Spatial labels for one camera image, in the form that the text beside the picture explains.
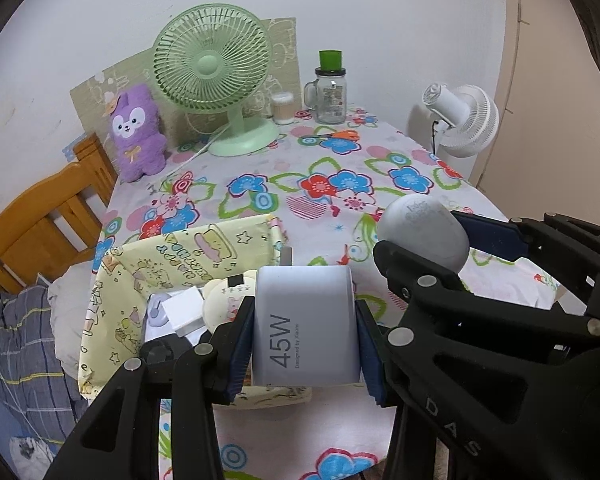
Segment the white box inside bin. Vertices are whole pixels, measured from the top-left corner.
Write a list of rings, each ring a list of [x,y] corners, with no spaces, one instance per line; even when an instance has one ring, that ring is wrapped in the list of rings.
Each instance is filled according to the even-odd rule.
[[[165,301],[168,301],[170,298],[171,298],[171,296],[169,294],[164,294],[163,292],[160,292],[160,294],[152,294],[149,297],[147,309],[146,309],[145,335],[144,335],[145,341],[150,341],[150,340],[158,339],[163,336],[168,336],[168,335],[174,334],[174,330],[173,330],[170,320],[168,322],[166,322],[165,326],[162,326],[162,327],[151,327],[148,324],[148,308],[152,307],[154,304],[162,304],[162,307],[163,307],[163,303]]]

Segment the wooden chair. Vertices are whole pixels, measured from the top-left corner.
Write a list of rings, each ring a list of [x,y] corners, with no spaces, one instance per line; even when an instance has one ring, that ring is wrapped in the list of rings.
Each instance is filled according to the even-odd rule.
[[[76,160],[30,186],[0,214],[0,292],[16,294],[40,275],[56,280],[95,255],[102,222],[84,198],[111,200],[117,173],[96,134],[73,148]]]

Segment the purple plush rabbit toy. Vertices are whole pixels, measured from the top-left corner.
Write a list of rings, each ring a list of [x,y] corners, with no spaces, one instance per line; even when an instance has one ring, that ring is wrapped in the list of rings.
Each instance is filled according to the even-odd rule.
[[[137,84],[107,103],[111,139],[124,182],[154,176],[166,166],[168,141],[160,131],[156,101],[147,84]]]

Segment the white pillow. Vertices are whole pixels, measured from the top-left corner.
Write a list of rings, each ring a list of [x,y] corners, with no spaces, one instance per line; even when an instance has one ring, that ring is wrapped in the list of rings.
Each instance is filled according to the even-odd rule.
[[[82,330],[94,281],[92,266],[91,261],[69,266],[47,289],[55,356],[73,379],[78,379]]]

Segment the plaid blue bedding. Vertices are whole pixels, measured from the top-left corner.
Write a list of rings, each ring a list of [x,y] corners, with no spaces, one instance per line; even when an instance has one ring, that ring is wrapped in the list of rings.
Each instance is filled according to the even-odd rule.
[[[27,436],[56,450],[87,408],[55,356],[47,289],[0,294],[0,404]]]

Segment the small white plug charger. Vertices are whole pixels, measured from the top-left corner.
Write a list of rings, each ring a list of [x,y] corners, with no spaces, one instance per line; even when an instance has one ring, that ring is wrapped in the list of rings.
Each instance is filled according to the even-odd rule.
[[[191,287],[161,301],[172,330],[185,337],[204,326],[202,307],[204,297],[197,287]]]

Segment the patterned cardboard backboard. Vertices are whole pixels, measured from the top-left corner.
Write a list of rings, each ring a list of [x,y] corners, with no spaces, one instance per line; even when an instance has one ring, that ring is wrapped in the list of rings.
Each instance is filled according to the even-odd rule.
[[[71,90],[84,131],[111,148],[111,111],[122,93],[138,84],[147,84],[158,105],[160,129],[172,146],[212,133],[236,110],[247,117],[271,116],[273,94],[301,93],[297,21],[260,20],[221,3],[181,13],[151,48]]]

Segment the beige door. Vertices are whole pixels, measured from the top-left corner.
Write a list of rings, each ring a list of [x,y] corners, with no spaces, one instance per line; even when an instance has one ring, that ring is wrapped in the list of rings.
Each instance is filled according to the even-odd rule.
[[[600,226],[600,72],[569,0],[506,0],[498,135],[470,180],[509,217]]]

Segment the black round cap object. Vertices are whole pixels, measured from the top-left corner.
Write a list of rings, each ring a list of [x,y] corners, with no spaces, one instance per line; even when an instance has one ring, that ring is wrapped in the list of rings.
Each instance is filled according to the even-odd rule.
[[[147,364],[159,364],[177,360],[190,348],[192,345],[186,338],[169,334],[145,342],[140,348],[140,357]]]

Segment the yellow patterned storage box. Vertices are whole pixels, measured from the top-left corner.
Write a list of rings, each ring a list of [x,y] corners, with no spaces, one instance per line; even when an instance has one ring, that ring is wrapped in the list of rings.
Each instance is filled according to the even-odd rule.
[[[128,243],[102,257],[83,326],[78,386],[93,401],[123,361],[138,356],[152,294],[280,263],[282,222],[270,214],[210,223]]]

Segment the green desk fan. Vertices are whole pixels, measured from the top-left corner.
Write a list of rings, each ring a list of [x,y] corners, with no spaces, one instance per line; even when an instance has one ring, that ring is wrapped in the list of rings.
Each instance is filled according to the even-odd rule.
[[[151,71],[161,94],[187,113],[226,115],[207,151],[235,157],[259,151],[279,135],[272,120],[242,114],[268,76],[271,56],[268,31],[254,14],[206,3],[178,14],[158,33]]]

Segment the white oval case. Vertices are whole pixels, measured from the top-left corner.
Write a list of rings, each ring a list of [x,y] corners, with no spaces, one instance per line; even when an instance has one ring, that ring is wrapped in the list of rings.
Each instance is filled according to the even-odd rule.
[[[376,226],[386,240],[458,273],[469,255],[466,231],[438,200],[428,195],[405,195],[392,202]]]

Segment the floral tablecloth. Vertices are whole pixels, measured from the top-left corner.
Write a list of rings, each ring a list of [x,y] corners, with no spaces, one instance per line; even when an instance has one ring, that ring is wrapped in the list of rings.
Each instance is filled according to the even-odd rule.
[[[262,150],[239,157],[174,148],[160,174],[119,180],[102,222],[93,273],[109,249],[210,223],[270,214],[299,266],[347,266],[376,320],[399,322],[406,305],[373,262],[376,226],[394,200],[428,195],[451,210],[500,211],[450,165],[355,110],[339,127],[299,113]],[[216,410],[223,468],[231,479],[365,478],[387,455],[392,411],[360,385],[245,388]]]

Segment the white standing fan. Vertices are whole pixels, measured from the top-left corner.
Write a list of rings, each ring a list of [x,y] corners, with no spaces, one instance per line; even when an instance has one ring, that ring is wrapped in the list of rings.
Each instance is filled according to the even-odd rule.
[[[422,104],[432,116],[431,147],[455,158],[469,158],[494,140],[500,111],[493,99],[473,84],[450,89],[433,82],[422,92]]]

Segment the cotton swab container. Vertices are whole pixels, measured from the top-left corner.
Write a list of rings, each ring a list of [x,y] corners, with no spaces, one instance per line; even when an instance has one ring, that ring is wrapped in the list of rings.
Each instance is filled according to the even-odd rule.
[[[271,113],[277,125],[291,124],[294,121],[294,114],[296,114],[294,94],[290,91],[272,93]]]

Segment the glass jar with green lid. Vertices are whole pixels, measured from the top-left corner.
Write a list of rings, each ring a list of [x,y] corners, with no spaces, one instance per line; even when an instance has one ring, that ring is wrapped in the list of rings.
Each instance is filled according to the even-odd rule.
[[[340,50],[318,52],[315,78],[303,88],[303,101],[317,122],[324,125],[341,125],[347,118],[346,69]]]

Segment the white 45W charger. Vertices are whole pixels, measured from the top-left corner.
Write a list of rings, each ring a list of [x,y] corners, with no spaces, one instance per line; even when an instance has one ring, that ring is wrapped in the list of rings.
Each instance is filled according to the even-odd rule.
[[[264,266],[254,297],[257,386],[330,387],[360,380],[354,290],[347,266]]]

